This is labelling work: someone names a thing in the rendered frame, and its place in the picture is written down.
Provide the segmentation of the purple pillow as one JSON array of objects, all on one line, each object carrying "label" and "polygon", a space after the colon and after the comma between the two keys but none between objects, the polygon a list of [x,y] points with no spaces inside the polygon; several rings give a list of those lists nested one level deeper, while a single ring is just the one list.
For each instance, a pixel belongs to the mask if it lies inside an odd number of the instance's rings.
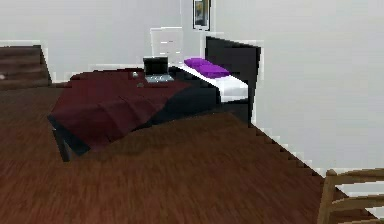
[{"label": "purple pillow", "polygon": [[211,62],[203,58],[189,58],[184,60],[184,64],[190,68],[198,68],[202,65],[211,65]]},{"label": "purple pillow", "polygon": [[209,79],[216,79],[230,75],[228,70],[218,65],[202,65],[197,68],[197,71]]}]

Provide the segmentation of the black laptop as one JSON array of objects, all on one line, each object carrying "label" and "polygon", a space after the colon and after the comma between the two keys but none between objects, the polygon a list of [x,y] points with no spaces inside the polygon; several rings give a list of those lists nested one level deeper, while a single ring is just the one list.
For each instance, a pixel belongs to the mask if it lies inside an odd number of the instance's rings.
[{"label": "black laptop", "polygon": [[143,59],[145,79],[148,83],[170,82],[167,57],[147,57]]}]

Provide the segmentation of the white chest of drawers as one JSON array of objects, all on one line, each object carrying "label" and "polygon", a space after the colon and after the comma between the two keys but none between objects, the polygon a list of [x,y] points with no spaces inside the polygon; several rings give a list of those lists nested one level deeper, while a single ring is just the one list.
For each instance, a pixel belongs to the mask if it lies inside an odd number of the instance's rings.
[{"label": "white chest of drawers", "polygon": [[168,64],[183,63],[183,30],[181,27],[160,27],[150,29],[152,55],[167,57]]}]

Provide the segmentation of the black bed with maroon blanket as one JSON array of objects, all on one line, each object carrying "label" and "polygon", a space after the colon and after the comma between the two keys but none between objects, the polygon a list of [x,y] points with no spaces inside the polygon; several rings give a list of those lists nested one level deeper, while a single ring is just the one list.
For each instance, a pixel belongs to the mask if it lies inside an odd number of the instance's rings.
[{"label": "black bed with maroon blanket", "polygon": [[209,79],[185,64],[169,68],[170,82],[148,83],[141,68],[72,76],[48,115],[62,160],[187,117],[230,111],[249,123],[261,56],[259,46],[208,36],[202,58],[225,68],[229,76]]}]

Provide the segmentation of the black framed picture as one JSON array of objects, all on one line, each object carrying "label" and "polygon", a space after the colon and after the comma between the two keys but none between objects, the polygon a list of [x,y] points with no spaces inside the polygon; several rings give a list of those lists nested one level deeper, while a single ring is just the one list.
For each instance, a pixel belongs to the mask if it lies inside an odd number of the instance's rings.
[{"label": "black framed picture", "polygon": [[211,0],[193,0],[193,28],[201,31],[210,30]]}]

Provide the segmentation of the light wooden chair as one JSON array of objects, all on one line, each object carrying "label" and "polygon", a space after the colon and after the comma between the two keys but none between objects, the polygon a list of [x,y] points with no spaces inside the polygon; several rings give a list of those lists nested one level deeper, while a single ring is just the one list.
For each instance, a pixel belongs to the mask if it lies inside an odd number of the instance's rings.
[{"label": "light wooden chair", "polygon": [[333,169],[327,170],[317,224],[329,224],[332,212],[384,207],[384,194],[334,199],[337,185],[379,181],[384,181],[384,168],[352,170],[340,174]]}]

